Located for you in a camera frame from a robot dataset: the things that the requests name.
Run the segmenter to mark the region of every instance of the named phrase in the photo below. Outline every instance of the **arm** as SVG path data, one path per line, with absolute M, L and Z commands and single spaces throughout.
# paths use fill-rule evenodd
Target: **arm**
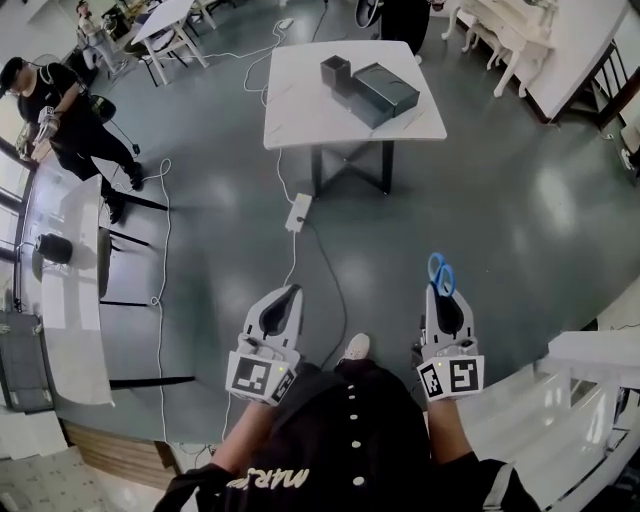
M 58 117 L 61 117 L 69 110 L 73 102 L 76 101 L 76 98 L 80 96 L 80 92 L 80 85 L 77 82 L 67 89 L 67 92 L 64 93 L 60 103 L 58 103 L 58 106 L 54 110 Z
M 227 439 L 216 449 L 211 462 L 232 475 L 248 467 L 253 452 L 269 437 L 273 412 L 268 405 L 250 402 Z
M 451 399 L 429 402 L 429 436 L 431 450 L 437 464 L 446 464 L 473 450 L 462 428 L 458 406 Z

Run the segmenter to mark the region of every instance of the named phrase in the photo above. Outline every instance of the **scissors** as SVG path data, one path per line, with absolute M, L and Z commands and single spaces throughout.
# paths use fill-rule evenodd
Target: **scissors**
M 428 268 L 429 279 L 438 294 L 441 297 L 451 297 L 456 290 L 456 279 L 453 275 L 453 268 L 445 262 L 444 256 L 439 252 L 434 252 L 429 256 Z

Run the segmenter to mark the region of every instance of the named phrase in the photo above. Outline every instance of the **table top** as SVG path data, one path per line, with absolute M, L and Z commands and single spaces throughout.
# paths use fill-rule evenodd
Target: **table top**
M 111 403 L 100 331 L 98 215 L 102 176 L 73 189 L 49 214 L 47 232 L 73 244 L 67 265 L 45 260 L 42 317 L 58 394 L 82 404 Z
M 418 104 L 372 130 L 331 97 L 320 63 L 333 55 L 351 62 L 351 72 L 379 62 L 420 91 Z M 366 140 L 447 137 L 435 100 L 404 42 L 334 41 L 277 48 L 271 57 L 264 147 Z
M 153 34 L 167 28 L 172 23 L 186 18 L 191 10 L 193 0 L 167 0 L 154 9 L 149 19 L 142 25 L 140 31 L 133 38 L 132 43 L 136 44 L 143 39 L 151 37 Z

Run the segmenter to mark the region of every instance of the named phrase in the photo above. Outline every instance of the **black table leg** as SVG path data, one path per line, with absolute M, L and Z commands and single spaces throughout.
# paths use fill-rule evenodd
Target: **black table leg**
M 382 142 L 382 183 L 381 189 L 385 194 L 391 192 L 391 179 L 393 178 L 393 149 L 394 142 L 385 140 Z
M 149 388 L 156 386 L 171 386 L 173 384 L 183 384 L 184 382 L 193 382 L 195 377 L 163 377 L 162 379 L 127 379 L 127 380 L 110 380 L 112 390 L 117 389 L 135 389 Z
M 123 235 L 122 233 L 118 233 L 117 231 L 113 231 L 112 229 L 110 229 L 109 231 L 113 236 L 116 236 L 118 238 L 124 238 L 125 240 L 129 240 L 129 242 L 133 242 L 134 244 L 140 244 L 140 245 L 144 245 L 145 247 L 149 247 L 148 242 L 143 242 L 142 240 L 138 240 L 137 238 L 133 238 L 132 236 L 129 236 L 129 235 Z
M 121 199 L 122 201 L 126 201 L 127 203 L 134 203 L 139 204 L 140 206 L 146 206 L 147 208 L 153 208 L 154 210 L 162 210 L 165 212 L 168 210 L 168 208 L 163 204 L 149 201 L 148 199 L 142 199 L 136 196 L 130 196 L 129 194 L 123 194 L 122 192 L 118 192 L 116 190 L 110 192 L 109 197 L 113 197 L 114 199 Z
M 317 199 L 322 190 L 322 146 L 311 146 L 311 180 L 313 197 Z
M 149 306 L 149 304 L 142 304 L 140 302 L 114 302 L 112 300 L 101 300 L 100 304 L 106 306 L 129 306 L 132 308 L 146 308 Z

